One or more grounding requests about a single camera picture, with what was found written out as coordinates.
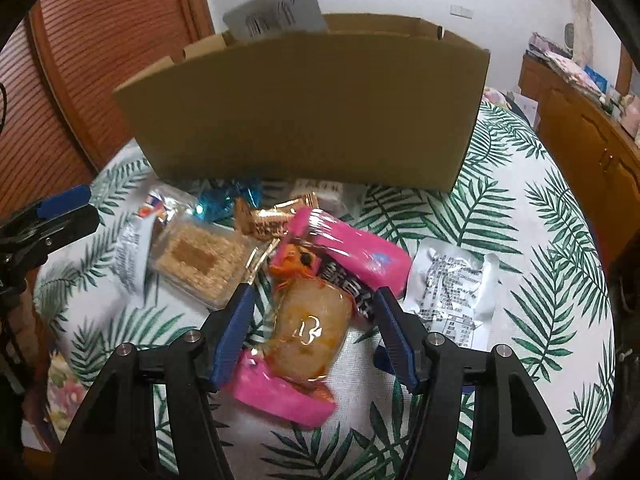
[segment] brown cardboard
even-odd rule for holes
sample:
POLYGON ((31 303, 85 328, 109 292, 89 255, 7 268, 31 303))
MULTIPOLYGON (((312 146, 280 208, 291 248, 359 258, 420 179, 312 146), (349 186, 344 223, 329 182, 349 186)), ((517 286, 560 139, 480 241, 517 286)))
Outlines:
POLYGON ((205 38, 183 62, 166 58, 116 88, 159 177, 451 190, 489 53, 419 18, 325 18, 327 34, 205 38))

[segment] metal bolt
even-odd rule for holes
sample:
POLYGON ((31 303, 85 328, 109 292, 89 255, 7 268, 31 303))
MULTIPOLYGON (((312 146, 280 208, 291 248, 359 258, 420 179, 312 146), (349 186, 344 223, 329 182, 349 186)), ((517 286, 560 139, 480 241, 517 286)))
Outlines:
POLYGON ((495 348, 495 351, 497 352, 498 355, 501 355, 502 357, 510 357, 511 354, 513 354, 513 350, 511 350, 511 347, 508 345, 498 345, 495 348))
POLYGON ((195 343, 202 337, 200 330, 187 330, 182 336, 187 343, 195 343))
POLYGON ((133 345, 131 343, 121 343, 116 346, 116 354, 118 355, 129 355, 133 350, 133 345))
POLYGON ((429 332, 427 341, 434 346, 440 346, 444 343, 444 336, 440 332, 429 332))

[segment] tablecloth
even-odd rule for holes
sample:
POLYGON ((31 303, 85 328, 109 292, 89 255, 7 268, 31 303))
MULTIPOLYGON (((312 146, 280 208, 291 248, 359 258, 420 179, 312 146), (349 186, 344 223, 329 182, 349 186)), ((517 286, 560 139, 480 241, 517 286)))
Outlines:
MULTIPOLYGON (((447 135, 446 129, 440 134, 447 135)), ((175 295, 156 275, 148 277, 141 310, 127 304, 115 284, 114 244, 156 181, 131 141, 92 185, 92 203, 101 220, 96 233, 52 254, 39 273, 34 290, 38 312, 85 385, 119 343, 130 341, 139 348, 166 344, 206 318, 202 307, 175 295)), ((180 186, 198 192, 207 182, 180 186)), ((264 189, 267 202, 274 202, 284 185, 266 182, 264 189)), ((435 237, 478 256, 492 252, 500 258, 501 285, 489 346, 502 342, 514 348, 579 469, 610 407, 612 317, 584 216, 529 125, 508 110, 482 102, 451 193, 369 186, 362 216, 354 225, 391 240, 411 256, 422 238, 435 237)), ((255 286, 258 300, 248 342, 264 339, 264 319, 271 308, 267 277, 259 275, 255 286)), ((212 398, 212 415, 236 478, 392 478, 417 403, 393 376, 373 367, 379 340, 374 328, 350 329, 328 378, 338 409, 317 430, 263 416, 224 392, 212 398)), ((161 461, 175 470, 162 387, 156 387, 154 399, 161 461)), ((462 395, 461 403, 450 473, 455 479, 463 477, 468 458, 473 395, 462 395)))

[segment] wall switch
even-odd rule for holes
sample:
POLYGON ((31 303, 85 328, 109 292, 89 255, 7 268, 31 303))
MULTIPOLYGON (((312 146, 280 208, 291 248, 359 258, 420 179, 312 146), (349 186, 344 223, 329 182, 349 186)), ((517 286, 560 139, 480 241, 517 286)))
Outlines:
POLYGON ((472 19, 474 16, 474 12, 472 9, 467 9, 466 7, 462 7, 459 5, 452 5, 451 6, 451 13, 454 16, 461 16, 462 18, 468 18, 468 19, 472 19))

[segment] blue foil package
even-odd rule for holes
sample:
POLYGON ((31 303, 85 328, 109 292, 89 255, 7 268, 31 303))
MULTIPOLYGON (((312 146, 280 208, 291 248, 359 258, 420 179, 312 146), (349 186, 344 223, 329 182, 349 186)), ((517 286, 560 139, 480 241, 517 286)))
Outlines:
POLYGON ((194 216, 205 222, 217 222, 232 216, 234 200, 244 198, 251 208, 260 207, 262 186, 257 179, 225 180, 205 189, 198 197, 194 216))

